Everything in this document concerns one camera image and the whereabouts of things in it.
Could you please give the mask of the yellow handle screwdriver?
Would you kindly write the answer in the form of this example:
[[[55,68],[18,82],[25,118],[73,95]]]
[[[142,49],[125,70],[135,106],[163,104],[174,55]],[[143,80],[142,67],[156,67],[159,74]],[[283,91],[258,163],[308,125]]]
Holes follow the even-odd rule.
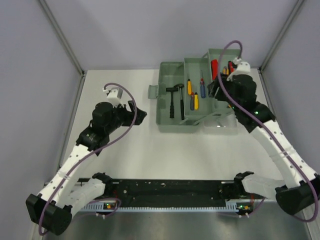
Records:
[[[194,93],[194,109],[197,111],[199,109],[199,95],[197,92]]]

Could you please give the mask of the orange utility knife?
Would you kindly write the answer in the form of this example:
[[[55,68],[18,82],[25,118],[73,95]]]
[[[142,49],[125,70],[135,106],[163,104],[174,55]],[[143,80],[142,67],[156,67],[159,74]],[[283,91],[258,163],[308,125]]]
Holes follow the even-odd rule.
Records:
[[[223,68],[222,72],[224,75],[229,75],[229,69],[226,66]]]

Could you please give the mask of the yellow black screwdriver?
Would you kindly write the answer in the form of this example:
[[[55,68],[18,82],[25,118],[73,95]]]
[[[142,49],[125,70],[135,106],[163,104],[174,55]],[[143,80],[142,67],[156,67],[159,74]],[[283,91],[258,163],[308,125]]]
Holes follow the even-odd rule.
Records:
[[[193,90],[192,90],[192,82],[191,82],[191,79],[190,79],[190,75],[187,74],[187,93],[188,93],[189,96],[191,96],[192,92],[193,92]]]

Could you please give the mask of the red black pliers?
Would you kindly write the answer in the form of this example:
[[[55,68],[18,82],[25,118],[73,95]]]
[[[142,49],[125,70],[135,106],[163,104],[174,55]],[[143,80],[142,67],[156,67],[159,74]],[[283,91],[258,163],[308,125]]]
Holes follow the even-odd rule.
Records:
[[[218,66],[219,66],[218,60],[217,59],[213,59],[210,62],[210,66],[211,66],[212,80],[214,81],[216,79],[216,77],[217,77],[217,74],[218,74]]]

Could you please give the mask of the steel claw hammer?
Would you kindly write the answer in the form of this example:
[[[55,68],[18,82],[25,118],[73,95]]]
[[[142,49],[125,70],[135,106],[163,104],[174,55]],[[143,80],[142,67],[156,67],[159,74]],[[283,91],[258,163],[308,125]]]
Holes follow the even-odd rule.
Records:
[[[184,100],[183,100],[183,88],[184,84],[178,83],[175,85],[176,88],[179,90],[179,95],[180,95],[180,114],[181,114],[181,119],[185,119],[185,111],[184,111]]]

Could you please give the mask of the green plastic toolbox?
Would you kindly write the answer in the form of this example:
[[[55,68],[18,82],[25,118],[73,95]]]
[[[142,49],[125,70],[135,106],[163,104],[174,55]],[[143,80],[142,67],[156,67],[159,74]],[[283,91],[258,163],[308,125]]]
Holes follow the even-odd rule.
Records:
[[[156,100],[155,123],[162,133],[194,133],[200,125],[212,124],[233,114],[225,101],[208,97],[208,84],[213,82],[211,61],[221,56],[221,49],[210,48],[202,57],[186,57],[183,61],[164,61],[160,64],[158,82],[148,88],[148,98]],[[203,72],[206,98],[201,98],[200,79]],[[192,83],[192,92],[198,93],[198,110],[190,110],[190,95],[187,90],[187,74]],[[184,120],[181,119],[179,89],[173,94],[174,118],[170,118],[171,93],[166,88],[184,84]]]

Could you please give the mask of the black rubber mallet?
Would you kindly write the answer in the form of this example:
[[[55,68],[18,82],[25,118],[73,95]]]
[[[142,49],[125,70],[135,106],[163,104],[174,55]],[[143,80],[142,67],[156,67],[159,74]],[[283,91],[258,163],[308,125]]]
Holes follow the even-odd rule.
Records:
[[[178,91],[177,87],[167,87],[166,92],[170,93],[170,109],[169,109],[169,118],[173,119],[175,110],[174,110],[174,93]]]

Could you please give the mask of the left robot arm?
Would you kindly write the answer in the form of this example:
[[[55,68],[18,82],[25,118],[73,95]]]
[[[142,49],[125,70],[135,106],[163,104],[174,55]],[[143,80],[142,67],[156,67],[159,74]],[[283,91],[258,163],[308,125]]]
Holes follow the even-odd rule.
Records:
[[[111,178],[104,173],[94,174],[83,187],[74,190],[82,173],[101,151],[116,143],[110,135],[120,127],[130,130],[139,126],[147,112],[137,108],[135,101],[125,105],[110,102],[98,103],[92,119],[76,140],[71,154],[52,180],[38,193],[30,194],[26,207],[38,233],[44,236],[51,232],[61,235],[70,225],[74,216],[97,197],[109,198],[114,191]]]

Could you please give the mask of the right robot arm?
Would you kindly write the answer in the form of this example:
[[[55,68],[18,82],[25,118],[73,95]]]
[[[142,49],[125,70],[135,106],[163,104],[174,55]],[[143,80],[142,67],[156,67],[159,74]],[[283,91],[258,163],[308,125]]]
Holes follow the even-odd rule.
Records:
[[[278,203],[294,216],[303,209],[319,206],[320,175],[298,154],[280,129],[275,115],[267,105],[257,101],[257,84],[248,74],[218,74],[208,85],[209,95],[227,102],[237,121],[245,127],[267,152],[282,179],[259,176],[251,171],[234,177],[233,192],[239,198],[256,194]]]

